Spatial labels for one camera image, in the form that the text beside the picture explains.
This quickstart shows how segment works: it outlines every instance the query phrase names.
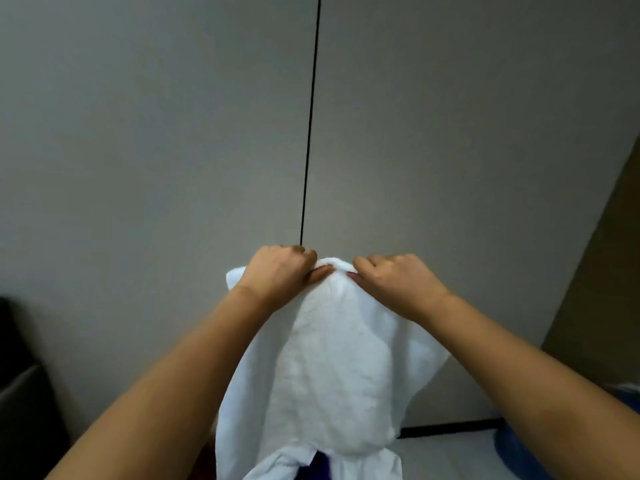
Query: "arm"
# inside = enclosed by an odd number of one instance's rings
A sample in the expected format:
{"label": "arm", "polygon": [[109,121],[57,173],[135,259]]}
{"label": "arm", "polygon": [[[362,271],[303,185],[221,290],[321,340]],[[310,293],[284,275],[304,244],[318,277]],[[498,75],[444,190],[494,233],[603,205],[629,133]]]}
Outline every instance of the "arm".
{"label": "arm", "polygon": [[556,478],[640,478],[634,411],[454,296],[416,256],[353,264],[361,288],[448,348]]}
{"label": "arm", "polygon": [[187,478],[249,343],[262,324],[331,267],[316,252],[262,248],[213,313],[77,441],[48,480]]}

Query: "wardrobe door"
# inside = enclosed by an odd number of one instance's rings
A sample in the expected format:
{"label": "wardrobe door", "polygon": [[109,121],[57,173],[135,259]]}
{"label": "wardrobe door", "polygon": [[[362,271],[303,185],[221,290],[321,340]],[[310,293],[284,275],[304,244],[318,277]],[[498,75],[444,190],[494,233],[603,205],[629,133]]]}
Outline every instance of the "wardrobe door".
{"label": "wardrobe door", "polygon": [[317,0],[0,0],[0,292],[74,433],[297,244]]}
{"label": "wardrobe door", "polygon": [[[322,0],[304,245],[416,253],[540,345],[640,127],[638,13]],[[494,414],[452,359],[406,423]]]}

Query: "white cloth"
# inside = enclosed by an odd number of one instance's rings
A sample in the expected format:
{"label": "white cloth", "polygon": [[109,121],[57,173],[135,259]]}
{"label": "white cloth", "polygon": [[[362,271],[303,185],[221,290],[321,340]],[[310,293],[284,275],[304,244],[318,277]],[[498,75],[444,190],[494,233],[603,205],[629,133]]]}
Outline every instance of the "white cloth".
{"label": "white cloth", "polygon": [[[262,327],[220,406],[219,480],[295,478],[316,451],[334,480],[402,478],[386,446],[448,352],[361,290],[344,261]],[[231,289],[244,268],[228,272]]]}

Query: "person's right arm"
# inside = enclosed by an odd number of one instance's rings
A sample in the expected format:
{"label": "person's right arm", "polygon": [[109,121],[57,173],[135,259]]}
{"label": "person's right arm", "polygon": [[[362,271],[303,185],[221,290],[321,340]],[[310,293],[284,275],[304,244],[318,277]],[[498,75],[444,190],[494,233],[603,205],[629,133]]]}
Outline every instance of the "person's right arm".
{"label": "person's right arm", "polygon": [[350,277],[471,373],[558,479],[640,479],[640,416],[450,293],[414,255],[358,257]]}

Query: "black baseboard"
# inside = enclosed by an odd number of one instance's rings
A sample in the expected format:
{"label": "black baseboard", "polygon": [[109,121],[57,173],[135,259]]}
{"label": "black baseboard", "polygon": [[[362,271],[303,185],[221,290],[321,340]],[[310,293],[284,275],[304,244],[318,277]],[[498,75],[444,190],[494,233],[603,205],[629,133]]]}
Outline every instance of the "black baseboard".
{"label": "black baseboard", "polygon": [[432,424],[429,426],[412,426],[402,428],[398,439],[421,438],[422,436],[450,435],[452,433],[467,433],[469,431],[482,431],[484,429],[498,429],[504,424],[503,418],[480,419],[477,421],[464,421],[460,423]]}

